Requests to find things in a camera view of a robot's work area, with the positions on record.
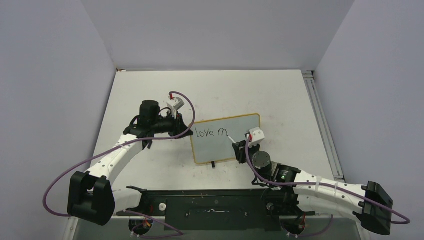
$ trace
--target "cable tie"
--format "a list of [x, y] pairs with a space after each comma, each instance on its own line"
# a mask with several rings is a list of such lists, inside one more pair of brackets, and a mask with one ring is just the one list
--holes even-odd
[[320, 182], [323, 179], [322, 176], [316, 176], [316, 183], [315, 183], [315, 197], [318, 198], [318, 189], [320, 188]]
[[337, 192], [337, 186], [339, 185], [339, 182], [336, 181], [334, 184], [334, 197], [336, 197], [336, 192]]
[[121, 148], [123, 148], [125, 151], [127, 151], [127, 152], [128, 152], [128, 148], [129, 148], [129, 147], [127, 147], [127, 146], [125, 146], [125, 145], [122, 145], [122, 144], [119, 144], [118, 146], [120, 146]]

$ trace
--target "white wall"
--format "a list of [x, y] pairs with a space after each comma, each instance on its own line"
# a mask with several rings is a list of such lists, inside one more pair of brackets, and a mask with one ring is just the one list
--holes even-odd
[[347, 181], [380, 183], [412, 220], [373, 239], [423, 238], [423, 10], [356, 0], [315, 73]]
[[354, 0], [81, 0], [122, 69], [315, 70]]
[[[0, 239], [62, 239], [42, 196], [93, 154], [115, 70], [79, 0], [0, 2]], [[66, 213], [69, 177], [50, 206]]]

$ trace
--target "white marker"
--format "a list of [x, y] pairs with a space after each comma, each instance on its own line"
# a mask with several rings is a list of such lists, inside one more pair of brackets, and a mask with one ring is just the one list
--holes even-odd
[[231, 140], [232, 143], [236, 144], [237, 142], [234, 141], [234, 139], [232, 139], [230, 136], [228, 136], [228, 138]]

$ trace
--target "small whiteboard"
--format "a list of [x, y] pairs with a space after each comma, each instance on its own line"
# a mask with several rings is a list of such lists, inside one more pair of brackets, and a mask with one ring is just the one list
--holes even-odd
[[194, 134], [190, 136], [194, 162], [206, 164], [235, 159], [233, 142], [228, 136], [240, 142], [250, 129], [260, 126], [258, 113], [195, 122], [191, 128]]

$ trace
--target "white tabletop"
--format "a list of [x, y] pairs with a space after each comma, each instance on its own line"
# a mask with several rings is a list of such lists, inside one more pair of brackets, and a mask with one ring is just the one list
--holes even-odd
[[[185, 94], [196, 121], [259, 113], [272, 161], [332, 179], [318, 124], [300, 70], [118, 72], [101, 125], [95, 154], [110, 149], [144, 100], [166, 107], [168, 92]], [[188, 125], [190, 105], [180, 112]], [[153, 142], [132, 159], [113, 188], [148, 190], [249, 189], [254, 175], [236, 160], [196, 165], [190, 138]]]

